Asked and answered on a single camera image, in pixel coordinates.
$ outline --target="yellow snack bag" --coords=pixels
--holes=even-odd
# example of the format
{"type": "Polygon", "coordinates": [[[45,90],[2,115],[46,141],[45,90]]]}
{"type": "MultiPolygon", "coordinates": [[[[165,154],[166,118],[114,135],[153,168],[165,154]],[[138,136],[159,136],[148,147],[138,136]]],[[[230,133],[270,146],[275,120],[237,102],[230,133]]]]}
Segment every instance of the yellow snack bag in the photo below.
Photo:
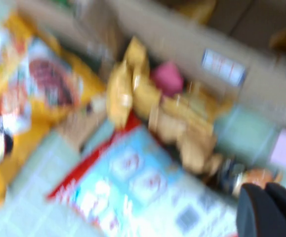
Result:
{"type": "Polygon", "coordinates": [[[0,28],[0,206],[51,127],[105,91],[105,85],[55,38],[12,14],[0,28]]]}
{"type": "Polygon", "coordinates": [[[0,29],[0,95],[13,87],[25,91],[32,118],[52,123],[105,90],[79,58],[17,14],[0,29]]]}
{"type": "Polygon", "coordinates": [[[126,126],[133,106],[132,76],[126,61],[115,65],[107,86],[107,115],[116,129],[126,126]]]}
{"type": "Polygon", "coordinates": [[[0,96],[0,206],[8,184],[51,129],[49,122],[31,119],[25,99],[23,91],[18,88],[0,96]]]}

